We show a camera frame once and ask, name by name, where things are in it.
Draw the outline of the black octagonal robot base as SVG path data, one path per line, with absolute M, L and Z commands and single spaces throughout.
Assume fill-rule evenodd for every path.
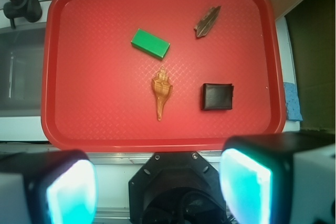
M 229 223 L 218 171 L 197 152 L 154 153 L 129 180 L 131 223 Z

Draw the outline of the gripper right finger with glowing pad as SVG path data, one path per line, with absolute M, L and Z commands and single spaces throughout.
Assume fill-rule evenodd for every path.
M 238 223 L 335 223 L 335 136 L 233 136 L 223 146 L 219 180 Z

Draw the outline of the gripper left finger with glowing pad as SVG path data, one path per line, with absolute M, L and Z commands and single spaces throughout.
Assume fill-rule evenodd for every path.
M 1 153 L 1 223 L 93 223 L 97 203 L 85 152 Z

